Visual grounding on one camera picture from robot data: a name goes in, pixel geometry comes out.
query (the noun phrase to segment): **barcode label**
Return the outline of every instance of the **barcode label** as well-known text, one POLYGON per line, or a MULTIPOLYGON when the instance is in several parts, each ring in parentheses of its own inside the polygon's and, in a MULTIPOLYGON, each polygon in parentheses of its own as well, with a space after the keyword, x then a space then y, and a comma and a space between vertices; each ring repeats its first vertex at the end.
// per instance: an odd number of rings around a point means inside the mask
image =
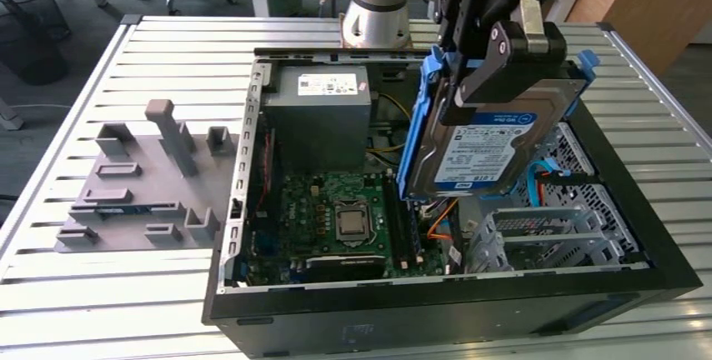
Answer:
POLYGON ((359 94, 356 74, 303 74, 297 86, 300 96, 359 94))
POLYGON ((456 262, 457 265, 460 266, 460 262, 463 261, 463 254, 460 253, 460 250, 456 249, 455 245, 449 247, 448 254, 449 254, 449 258, 452 258, 453 262, 456 262))
POLYGON ((482 114, 492 123, 456 127, 449 140, 436 175, 436 183, 448 188, 472 189, 500 179, 516 153, 512 142, 536 120, 530 113, 482 114))

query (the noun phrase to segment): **blue plastic latch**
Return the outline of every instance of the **blue plastic latch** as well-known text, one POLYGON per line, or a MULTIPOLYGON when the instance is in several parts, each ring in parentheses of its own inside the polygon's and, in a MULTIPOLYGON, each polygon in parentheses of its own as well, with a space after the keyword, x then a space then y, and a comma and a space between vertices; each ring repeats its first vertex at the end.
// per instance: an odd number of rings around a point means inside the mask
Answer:
POLYGON ((583 88, 576 95, 576 99, 571 103, 570 109, 566 112, 567 117, 571 115, 571 113, 575 112, 576 104, 579 104, 579 97, 582 96, 584 91, 588 89, 594 81, 596 80, 595 68, 599 67, 599 65, 602 64, 602 59, 599 58, 599 56, 596 56, 596 53, 594 53, 594 51, 588 49, 582 50, 578 57, 579 57, 579 61, 582 62, 582 71, 583 71, 584 77, 587 78, 587 82, 584 83, 583 88))
POLYGON ((421 65, 421 88, 419 90, 419 97, 416 105, 413 106, 413 120, 411 121, 409 136, 405 141, 405 148, 403 150, 401 165, 399 166, 399 174, 396 181, 399 182, 399 193, 401 199, 405 199, 405 188, 408 182, 409 166, 416 156, 416 145, 419 140, 419 133, 427 123, 427 117, 431 110, 431 95, 429 85, 436 81, 436 73, 443 70, 443 49, 433 46, 431 55, 423 60, 421 65))

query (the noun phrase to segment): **gray plastic part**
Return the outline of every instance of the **gray plastic part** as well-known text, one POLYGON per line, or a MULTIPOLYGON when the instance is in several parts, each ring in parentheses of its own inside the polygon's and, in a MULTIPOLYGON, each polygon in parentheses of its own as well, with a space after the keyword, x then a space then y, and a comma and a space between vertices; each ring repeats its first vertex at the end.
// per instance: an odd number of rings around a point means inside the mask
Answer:
MULTIPOLYGON (((185 177, 170 156, 166 155, 161 144, 162 136, 136 136, 133 141, 124 144, 133 162, 125 158, 117 159, 101 154, 93 172, 87 176, 79 199, 70 210, 71 219, 66 228, 91 228, 99 239, 94 245, 87 245, 77 239, 59 240, 58 252, 105 252, 152 249, 192 249, 213 248, 213 239, 204 239, 213 235, 213 222, 209 229, 201 231, 201 237, 193 237, 193 232, 185 226, 189 208, 202 218, 209 209, 217 220, 216 230, 225 225, 232 179, 236 170, 236 156, 214 157, 209 148, 208 135, 193 137, 196 151, 193 159, 198 173, 185 177), (134 164, 141 164, 141 172, 133 172, 126 177, 106 177, 106 170, 116 166, 128 173, 134 164), (83 200, 89 191, 133 193, 130 202, 87 202, 83 200), (145 236, 146 225, 176 225, 184 236, 181 241, 162 241, 156 245, 145 236)), ((230 135, 229 145, 237 147, 238 136, 230 135)))
POLYGON ((128 188, 87 189, 82 200, 90 203, 130 203, 134 195, 128 188))
POLYGON ((164 148, 177 160, 178 168, 185 177, 198 174, 197 163, 190 156, 185 133, 173 117, 174 103, 168 99, 152 99, 146 106, 146 118, 154 122, 164 136, 164 148))
POLYGON ((190 208, 186 215, 186 229, 197 241, 213 242, 216 233, 218 232, 218 229, 221 229, 221 222, 218 221, 218 218, 216 217, 210 207, 205 213, 204 220, 205 221, 201 221, 197 212, 194 212, 193 208, 190 208))
POLYGON ((213 156, 236 154, 236 145, 230 139, 230 131, 228 127, 210 127, 209 136, 205 139, 213 156))
POLYGON ((99 235, 90 227, 63 228, 57 235, 57 240, 66 245, 91 247, 95 245, 99 235))
POLYGON ((184 204, 176 202, 172 205, 172 207, 153 207, 152 213, 162 217, 184 217, 186 215, 186 207, 184 204))
POLYGON ((124 145, 134 141, 130 129, 125 123, 105 124, 97 135, 95 142, 102 148, 102 152, 107 157, 129 157, 129 153, 124 145))
POLYGON ((184 235, 176 224, 146 224, 146 232, 144 235, 150 242, 157 246, 173 245, 184 240, 184 235))
POLYGON ((103 221, 103 215, 94 210, 70 210, 70 217, 75 219, 78 224, 101 223, 103 221))
POLYGON ((97 176, 101 178, 132 178, 140 175, 142 175, 142 167, 138 162, 116 162, 97 168, 97 176))
POLYGON ((193 142, 193 136, 190 135, 189 126, 185 122, 178 123, 178 132, 181 133, 181 138, 184 138, 189 152, 193 153, 197 150, 197 143, 193 142))

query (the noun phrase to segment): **electronic component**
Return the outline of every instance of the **electronic component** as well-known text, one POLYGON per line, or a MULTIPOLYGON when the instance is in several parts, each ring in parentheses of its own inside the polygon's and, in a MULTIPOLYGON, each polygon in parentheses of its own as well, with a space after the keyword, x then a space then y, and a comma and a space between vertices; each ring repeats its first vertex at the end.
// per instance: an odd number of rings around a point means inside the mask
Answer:
POLYGON ((337 212, 337 240, 355 248, 369 239, 371 214, 369 203, 364 200, 341 200, 335 202, 337 212))
POLYGON ((305 282, 379 279, 387 271, 384 256, 323 256, 307 261, 305 282))
POLYGON ((285 171, 361 171, 371 121, 367 67, 281 67, 270 84, 262 110, 276 129, 289 131, 278 138, 285 171))

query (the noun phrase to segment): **aluminum slotted surface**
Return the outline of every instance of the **aluminum slotted surface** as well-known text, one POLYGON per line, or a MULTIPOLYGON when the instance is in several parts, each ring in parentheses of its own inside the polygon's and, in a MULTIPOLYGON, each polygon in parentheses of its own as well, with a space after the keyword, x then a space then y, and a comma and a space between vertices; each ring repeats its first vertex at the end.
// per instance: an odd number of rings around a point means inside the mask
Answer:
MULTIPOLYGON (((631 66, 608 38, 615 34, 592 25, 562 30, 571 53, 591 48, 602 57, 587 105, 706 287, 578 336, 371 352, 363 358, 514 358, 526 351, 547 359, 623 353, 712 358, 710 148, 679 105, 631 66)), ((419 48, 429 47, 435 31, 429 22, 413 22, 419 48)), ((201 324, 210 250, 57 254, 55 236, 99 152, 91 139, 102 122, 128 122, 136 134, 157 133, 144 106, 169 98, 193 133, 212 125, 238 133, 253 49, 333 48, 339 37, 337 23, 319 19, 145 17, 137 27, 121 27, 0 230, 0 357, 244 358, 217 328, 201 324)))

